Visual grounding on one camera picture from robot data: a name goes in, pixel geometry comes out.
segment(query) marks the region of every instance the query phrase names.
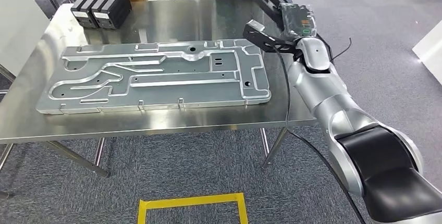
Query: black box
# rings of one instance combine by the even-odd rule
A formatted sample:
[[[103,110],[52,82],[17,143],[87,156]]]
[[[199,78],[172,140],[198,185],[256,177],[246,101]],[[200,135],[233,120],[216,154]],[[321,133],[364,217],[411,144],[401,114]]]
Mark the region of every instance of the black box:
[[[132,6],[130,0],[97,0],[91,10],[100,28],[118,29]]]
[[[98,23],[92,15],[91,8],[97,0],[77,0],[71,11],[78,23],[86,28],[98,28]]]

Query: aluminum plate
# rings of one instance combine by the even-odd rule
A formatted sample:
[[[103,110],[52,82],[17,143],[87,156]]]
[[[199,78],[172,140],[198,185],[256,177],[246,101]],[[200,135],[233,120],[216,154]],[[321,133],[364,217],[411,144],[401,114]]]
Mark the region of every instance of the aluminum plate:
[[[270,100],[261,51],[245,39],[67,47],[43,114],[238,106]]]

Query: yellow floor tape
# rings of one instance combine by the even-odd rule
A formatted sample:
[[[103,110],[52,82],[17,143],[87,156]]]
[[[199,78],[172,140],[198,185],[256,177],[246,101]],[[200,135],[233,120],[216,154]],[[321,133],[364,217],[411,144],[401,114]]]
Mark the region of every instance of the yellow floor tape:
[[[149,209],[159,209],[167,207],[185,207],[204,204],[224,203],[224,202],[237,202],[239,223],[248,224],[247,212],[245,210],[245,200],[243,193],[235,194],[220,194],[199,196],[190,198],[170,199],[170,200],[158,200],[158,201],[143,201],[140,200],[140,206],[138,208],[138,224],[146,223],[146,215]]]

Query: table top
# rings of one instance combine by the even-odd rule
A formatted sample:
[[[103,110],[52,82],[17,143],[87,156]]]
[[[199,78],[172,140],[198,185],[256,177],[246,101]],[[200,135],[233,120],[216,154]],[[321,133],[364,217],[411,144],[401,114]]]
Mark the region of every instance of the table top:
[[[119,30],[84,29],[70,6],[58,9],[0,103],[0,144],[284,126],[285,80],[277,55],[270,53],[265,53],[264,64],[272,99],[265,104],[77,115],[37,112],[36,103],[67,46],[238,39],[250,19],[276,33],[274,23],[251,0],[137,2]],[[289,55],[284,58],[290,61]],[[299,93],[293,88],[291,93],[289,124],[314,123]]]

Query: black cable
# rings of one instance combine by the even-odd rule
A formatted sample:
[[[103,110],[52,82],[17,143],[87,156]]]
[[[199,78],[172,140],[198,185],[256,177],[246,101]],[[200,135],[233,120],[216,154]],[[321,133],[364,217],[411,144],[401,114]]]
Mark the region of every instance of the black cable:
[[[330,61],[334,62],[338,56],[344,54],[351,47],[351,44],[352,44],[351,38],[348,38],[348,40],[350,40],[350,44],[348,45],[348,47],[346,49],[344,49],[341,53],[337,54],[335,57],[332,57],[332,59]]]
[[[281,55],[281,53],[279,52],[279,50],[275,47],[273,47],[273,49],[275,50],[275,52],[278,54],[279,60],[281,62],[281,66],[283,67],[283,72],[284,72],[284,76],[286,79],[286,85],[287,85],[287,113],[286,113],[286,122],[285,122],[285,128],[287,129],[287,131],[293,135],[295,138],[301,140],[304,144],[306,144],[310,149],[312,149],[318,156],[319,158],[322,160],[322,162],[325,164],[325,166],[327,166],[328,170],[330,171],[331,175],[333,175],[333,177],[336,179],[336,181],[339,184],[339,187],[342,189],[344,195],[346,196],[348,202],[351,205],[351,208],[353,208],[354,213],[356,214],[357,218],[359,219],[359,222],[361,224],[366,224],[364,218],[361,215],[361,212],[359,212],[358,207],[356,207],[356,204],[354,203],[353,199],[351,198],[350,194],[348,193],[347,189],[345,188],[344,184],[342,183],[342,181],[339,179],[338,175],[336,174],[336,172],[333,170],[332,166],[330,165],[330,163],[327,161],[327,159],[324,157],[324,155],[322,155],[320,153],[320,151],[313,146],[313,144],[311,144],[309,141],[307,141],[304,137],[293,133],[293,131],[291,131],[288,128],[288,119],[289,119],[289,115],[290,115],[290,106],[291,106],[291,101],[290,101],[290,84],[289,84],[289,79],[288,79],[288,74],[287,74],[287,69],[286,69],[286,64],[284,62],[283,56]]]

